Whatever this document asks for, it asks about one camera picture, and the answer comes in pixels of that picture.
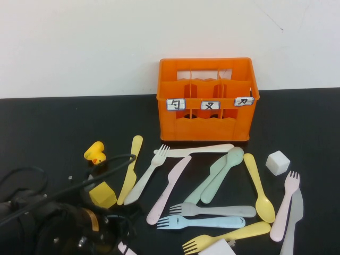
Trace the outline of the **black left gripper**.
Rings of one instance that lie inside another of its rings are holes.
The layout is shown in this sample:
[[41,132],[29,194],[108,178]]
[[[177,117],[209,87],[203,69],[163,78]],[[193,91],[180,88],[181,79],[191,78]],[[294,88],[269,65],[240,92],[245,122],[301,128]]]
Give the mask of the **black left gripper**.
[[136,254],[130,248],[135,237],[131,217],[108,209],[80,209],[81,237],[76,250],[81,254]]

